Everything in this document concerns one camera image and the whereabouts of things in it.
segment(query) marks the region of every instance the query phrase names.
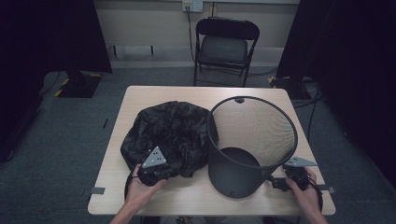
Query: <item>trash can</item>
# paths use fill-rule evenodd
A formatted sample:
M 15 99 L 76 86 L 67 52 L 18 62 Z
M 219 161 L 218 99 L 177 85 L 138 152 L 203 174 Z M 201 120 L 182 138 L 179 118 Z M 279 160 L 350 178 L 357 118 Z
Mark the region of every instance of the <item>trash can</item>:
M 210 111 L 208 175 L 231 198 L 253 194 L 297 148 L 297 132 L 278 106 L 252 96 L 235 96 Z

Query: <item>black chair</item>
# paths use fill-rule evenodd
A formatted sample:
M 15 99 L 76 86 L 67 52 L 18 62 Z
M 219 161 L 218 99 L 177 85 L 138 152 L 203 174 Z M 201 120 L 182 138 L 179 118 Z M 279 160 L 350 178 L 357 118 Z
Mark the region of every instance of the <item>black chair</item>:
M 207 17 L 198 21 L 195 33 L 194 86 L 197 81 L 217 83 L 197 79 L 198 65 L 200 72 L 202 72 L 202 65 L 210 65 L 240 69 L 240 77 L 245 71 L 242 85 L 245 87 L 253 50 L 260 36 L 259 28 L 251 21 Z M 201 36 L 203 36 L 202 45 L 200 44 Z

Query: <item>chair backrest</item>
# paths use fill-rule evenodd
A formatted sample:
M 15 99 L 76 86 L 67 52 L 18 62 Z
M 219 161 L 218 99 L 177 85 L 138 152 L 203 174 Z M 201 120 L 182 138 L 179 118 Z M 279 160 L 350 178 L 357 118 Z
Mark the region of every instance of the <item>chair backrest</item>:
M 206 17 L 195 26 L 199 35 L 213 35 L 245 40 L 256 40 L 260 36 L 259 28 L 251 21 L 240 21 L 221 17 Z

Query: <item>crumpled black fabric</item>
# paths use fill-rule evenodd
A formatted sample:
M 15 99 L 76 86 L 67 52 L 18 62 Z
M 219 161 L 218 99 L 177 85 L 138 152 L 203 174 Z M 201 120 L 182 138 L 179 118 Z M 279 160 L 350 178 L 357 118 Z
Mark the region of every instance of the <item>crumpled black fabric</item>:
M 177 101 L 143 109 L 122 142 L 121 155 L 132 171 L 146 159 L 150 149 L 159 147 L 168 163 L 182 163 L 171 176 L 192 177 L 208 163 L 209 114 L 198 105 Z

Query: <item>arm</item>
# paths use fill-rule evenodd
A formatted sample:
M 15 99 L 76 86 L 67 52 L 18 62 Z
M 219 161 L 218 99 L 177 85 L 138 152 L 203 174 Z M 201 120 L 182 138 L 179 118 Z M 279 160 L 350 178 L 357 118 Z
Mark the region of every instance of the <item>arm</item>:
M 305 167 L 305 170 L 312 180 L 317 181 L 317 176 L 310 169 Z M 319 209 L 317 191 L 311 185 L 308 185 L 308 188 L 302 191 L 290 178 L 286 178 L 286 183 L 293 190 L 297 204 L 309 222 L 312 224 L 326 224 L 327 220 Z
M 139 168 L 140 165 L 137 165 L 134 169 L 133 176 L 137 176 Z M 113 220 L 111 220 L 111 224 L 129 223 L 131 218 L 149 202 L 152 195 L 162 189 L 165 184 L 166 180 L 163 179 L 154 186 L 148 187 L 142 184 L 138 177 L 134 178 L 129 186 L 124 205 L 120 208 Z

